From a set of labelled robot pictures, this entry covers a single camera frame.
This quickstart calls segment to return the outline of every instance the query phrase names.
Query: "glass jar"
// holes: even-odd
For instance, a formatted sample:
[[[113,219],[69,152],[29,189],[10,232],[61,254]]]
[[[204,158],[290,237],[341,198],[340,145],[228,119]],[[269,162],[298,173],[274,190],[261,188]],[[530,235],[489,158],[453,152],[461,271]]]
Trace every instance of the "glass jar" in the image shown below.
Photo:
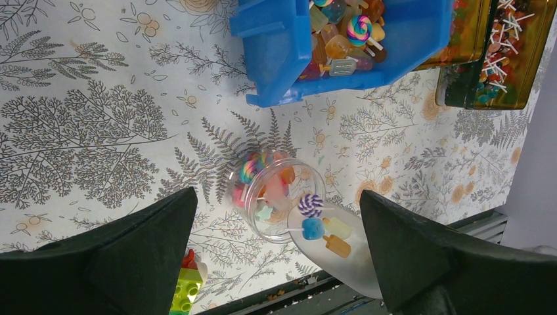
[[[288,215],[297,208],[302,196],[325,195],[325,183],[319,172],[274,150],[249,153],[229,179],[229,201],[250,228],[271,243],[292,241],[285,230]]]

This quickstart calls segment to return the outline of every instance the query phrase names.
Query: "blue container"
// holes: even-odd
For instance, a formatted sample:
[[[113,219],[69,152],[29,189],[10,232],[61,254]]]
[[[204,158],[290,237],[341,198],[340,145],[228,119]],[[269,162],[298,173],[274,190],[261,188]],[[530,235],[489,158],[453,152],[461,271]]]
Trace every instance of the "blue container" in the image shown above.
[[[257,95],[248,104],[271,107],[340,89],[364,90],[395,83],[446,47],[453,0],[383,0],[387,60],[369,72],[296,81],[311,61],[308,0],[240,0],[231,32],[244,42],[248,79]]]

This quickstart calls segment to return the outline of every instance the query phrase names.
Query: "white table surface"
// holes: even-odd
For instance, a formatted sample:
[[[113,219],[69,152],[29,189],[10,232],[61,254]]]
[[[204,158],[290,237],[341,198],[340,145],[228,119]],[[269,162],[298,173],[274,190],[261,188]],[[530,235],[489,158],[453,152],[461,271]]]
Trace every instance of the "white table surface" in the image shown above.
[[[556,24],[520,112],[438,108],[439,70],[260,109],[245,101],[253,84],[227,21],[236,5],[0,0],[0,251],[31,251],[193,185],[189,245],[210,270],[193,312],[318,270],[221,205],[236,137],[295,152],[321,172],[326,198],[356,213],[364,189],[443,224],[505,203]]]

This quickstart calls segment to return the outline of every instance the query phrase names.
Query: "purple striped lollipop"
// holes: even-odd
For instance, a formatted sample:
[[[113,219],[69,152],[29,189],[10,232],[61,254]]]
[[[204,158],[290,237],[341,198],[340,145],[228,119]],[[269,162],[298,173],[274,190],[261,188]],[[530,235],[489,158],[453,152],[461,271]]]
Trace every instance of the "purple striped lollipop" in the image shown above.
[[[308,218],[315,218],[321,215],[321,209],[323,207],[323,199],[318,195],[305,195],[300,198],[300,203],[298,204],[298,210],[300,213]]]

